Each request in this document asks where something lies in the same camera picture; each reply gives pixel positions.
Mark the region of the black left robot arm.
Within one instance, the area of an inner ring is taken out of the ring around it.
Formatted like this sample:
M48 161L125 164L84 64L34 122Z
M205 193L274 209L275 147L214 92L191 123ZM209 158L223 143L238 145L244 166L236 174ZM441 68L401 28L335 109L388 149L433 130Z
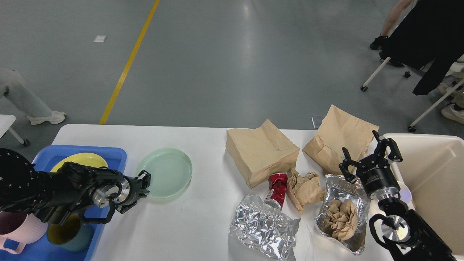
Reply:
M57 172L35 165L10 149L1 148L1 210L33 214L43 223L64 225L72 214L89 224L109 223L149 194L151 174L142 170L128 177L107 167L65 162Z

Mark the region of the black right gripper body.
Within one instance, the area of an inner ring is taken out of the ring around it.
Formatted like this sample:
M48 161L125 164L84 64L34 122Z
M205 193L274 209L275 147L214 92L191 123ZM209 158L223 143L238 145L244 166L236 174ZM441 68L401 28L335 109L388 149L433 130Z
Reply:
M394 197L401 190L385 157L371 154L361 159L357 177L370 199Z

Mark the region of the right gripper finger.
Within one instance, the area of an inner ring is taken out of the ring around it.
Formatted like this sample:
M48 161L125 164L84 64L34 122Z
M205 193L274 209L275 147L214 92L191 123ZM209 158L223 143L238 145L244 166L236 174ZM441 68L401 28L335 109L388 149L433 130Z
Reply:
M344 179L347 182L353 184L353 183L355 183L356 176L349 171L348 167L353 166L353 167L356 167L356 168L360 168L361 163L356 162L356 161L351 159L349 151L348 151L348 149L346 147L342 147L342 152L343 152L345 158L339 164L339 169L341 170L341 173L343 174Z
M386 149L389 148L390 153L387 158L392 162L402 162L403 157L399 151L397 143L391 138L381 138L376 130L372 131L374 138L377 141L377 146L373 151L373 162L380 162L381 158L385 157Z

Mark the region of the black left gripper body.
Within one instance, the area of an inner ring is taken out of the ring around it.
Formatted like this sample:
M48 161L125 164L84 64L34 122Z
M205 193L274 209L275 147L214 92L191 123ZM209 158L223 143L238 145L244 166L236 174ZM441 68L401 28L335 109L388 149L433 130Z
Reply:
M136 188L137 177L123 177L115 185L101 185L92 192L93 203L103 208L112 201L117 206L117 200L138 199Z

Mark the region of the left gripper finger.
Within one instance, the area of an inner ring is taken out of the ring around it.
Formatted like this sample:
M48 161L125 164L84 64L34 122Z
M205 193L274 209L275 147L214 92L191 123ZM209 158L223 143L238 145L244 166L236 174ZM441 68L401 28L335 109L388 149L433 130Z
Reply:
M124 202L121 200L117 200L117 211L121 214L126 213L128 210L137 205L138 200L139 199L125 200Z
M141 170L136 180L137 196L139 199L149 195L149 186L151 183L151 174L146 170Z

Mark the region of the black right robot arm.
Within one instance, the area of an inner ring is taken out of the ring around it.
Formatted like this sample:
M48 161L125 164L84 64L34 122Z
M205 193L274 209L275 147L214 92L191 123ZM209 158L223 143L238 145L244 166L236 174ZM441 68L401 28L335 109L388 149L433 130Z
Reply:
M373 131L377 146L373 153L353 160L347 148L339 169L347 182L360 180L369 199L377 200L383 214L369 220L370 233L395 261L454 261L451 248L399 195L399 186L390 168L403 157L396 141Z

